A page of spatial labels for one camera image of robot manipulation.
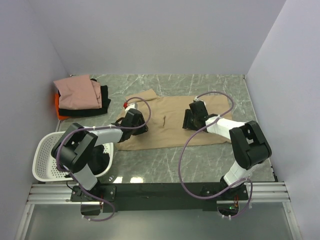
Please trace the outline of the beige t shirt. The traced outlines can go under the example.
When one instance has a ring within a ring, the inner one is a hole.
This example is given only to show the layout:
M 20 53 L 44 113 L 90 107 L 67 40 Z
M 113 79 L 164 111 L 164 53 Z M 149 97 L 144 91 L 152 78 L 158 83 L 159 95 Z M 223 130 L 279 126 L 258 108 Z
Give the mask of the beige t shirt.
M 195 131 L 183 129 L 185 109 L 193 102 L 195 96 L 158 96 L 153 89 L 126 96 L 140 97 L 147 101 L 151 109 L 151 118 L 147 123 L 148 132 L 131 136 L 128 140 L 116 143 L 121 151 L 137 151 L 159 148 L 183 147 Z M 221 94 L 205 95 L 200 98 L 206 104 L 209 114 L 222 114 L 230 109 L 226 96 Z M 145 121 L 149 110 L 144 102 L 132 99 L 128 103 L 137 102 Z M 217 134 L 201 132 L 189 142 L 188 146 L 214 145 L 230 142 Z

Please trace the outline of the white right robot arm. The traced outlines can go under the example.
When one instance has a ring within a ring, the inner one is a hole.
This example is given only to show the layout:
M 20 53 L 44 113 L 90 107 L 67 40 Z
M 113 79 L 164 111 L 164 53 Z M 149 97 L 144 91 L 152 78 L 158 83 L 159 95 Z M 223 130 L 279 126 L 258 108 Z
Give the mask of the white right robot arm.
M 240 122 L 223 118 L 218 114 L 208 114 L 206 104 L 194 100 L 185 110 L 183 129 L 193 130 L 195 134 L 205 132 L 219 135 L 231 142 L 234 163 L 220 179 L 219 191 L 211 194 L 206 191 L 202 196 L 191 193 L 183 182 L 181 170 L 178 176 L 183 189 L 192 197 L 209 200 L 221 196 L 230 200 L 237 189 L 249 180 L 252 172 L 272 155 L 271 147 L 256 121 Z

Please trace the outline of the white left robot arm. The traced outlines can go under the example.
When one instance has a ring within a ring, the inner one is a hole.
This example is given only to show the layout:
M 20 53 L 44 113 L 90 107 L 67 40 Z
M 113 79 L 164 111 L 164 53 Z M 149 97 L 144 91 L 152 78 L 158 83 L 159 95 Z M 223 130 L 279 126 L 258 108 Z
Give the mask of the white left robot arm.
M 89 167 L 94 148 L 107 143 L 122 143 L 147 131 L 142 112 L 135 108 L 129 109 L 120 122 L 98 130 L 73 123 L 55 144 L 51 156 L 59 170 L 68 171 L 83 187 L 82 195 L 88 201 L 94 201 L 100 195 L 100 188 L 96 185 L 98 179 Z

